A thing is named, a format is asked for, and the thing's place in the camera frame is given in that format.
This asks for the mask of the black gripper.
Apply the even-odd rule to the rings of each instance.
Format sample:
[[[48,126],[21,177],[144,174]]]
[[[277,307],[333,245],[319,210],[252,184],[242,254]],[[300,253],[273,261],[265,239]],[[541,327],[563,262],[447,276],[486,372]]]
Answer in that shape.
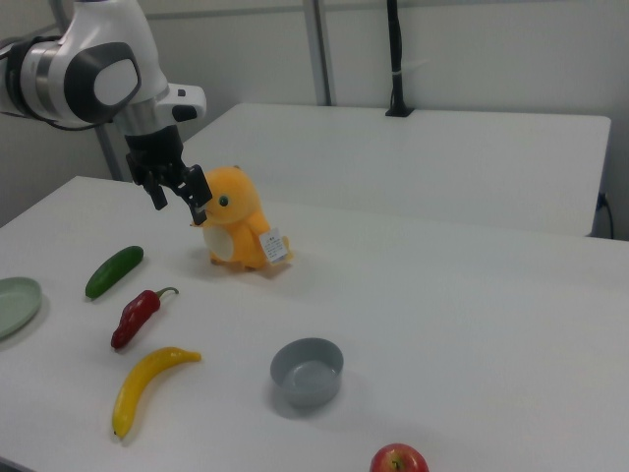
[[[202,169],[184,164],[184,146],[178,128],[168,125],[153,133],[125,136],[125,142],[129,147],[127,160],[132,179],[148,193],[154,208],[162,210],[167,206],[162,188],[165,186],[186,203],[193,224],[202,225],[212,193]]]

